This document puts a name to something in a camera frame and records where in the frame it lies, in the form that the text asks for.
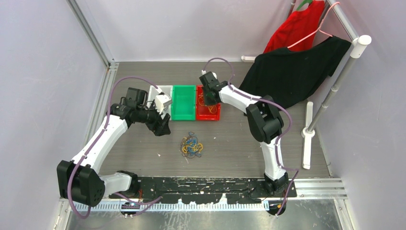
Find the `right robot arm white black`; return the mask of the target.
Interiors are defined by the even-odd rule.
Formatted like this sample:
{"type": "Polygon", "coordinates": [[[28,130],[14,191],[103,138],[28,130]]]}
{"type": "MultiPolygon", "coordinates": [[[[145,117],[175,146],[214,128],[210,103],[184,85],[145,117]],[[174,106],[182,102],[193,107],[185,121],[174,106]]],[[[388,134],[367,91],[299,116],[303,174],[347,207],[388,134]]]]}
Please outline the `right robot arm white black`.
{"type": "Polygon", "coordinates": [[[203,85],[206,105],[229,104],[246,114],[253,138],[260,143],[265,162],[265,189],[270,196],[279,196],[289,177],[283,167],[282,151],[278,137],[284,122],[277,106],[271,104],[270,96],[260,97],[241,91],[227,81],[220,82],[213,72],[202,72],[199,77],[203,85]]]}

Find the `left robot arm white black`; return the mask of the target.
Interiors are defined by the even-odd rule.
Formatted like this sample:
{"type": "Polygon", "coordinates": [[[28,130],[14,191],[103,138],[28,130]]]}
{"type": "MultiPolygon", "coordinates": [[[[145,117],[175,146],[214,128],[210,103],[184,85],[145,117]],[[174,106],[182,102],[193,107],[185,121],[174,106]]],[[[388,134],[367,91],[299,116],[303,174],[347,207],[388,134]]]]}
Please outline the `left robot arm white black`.
{"type": "Polygon", "coordinates": [[[104,197],[115,193],[128,198],[138,195],[137,174],[121,170],[101,176],[99,171],[112,147],[132,124],[145,124],[158,137],[170,134],[170,115],[164,110],[172,103],[172,98],[160,88],[156,91],[157,95],[149,101],[146,91],[128,88],[126,96],[111,105],[110,113],[86,146],[72,160],[58,164],[56,172],[61,197],[95,207],[104,197]]]}

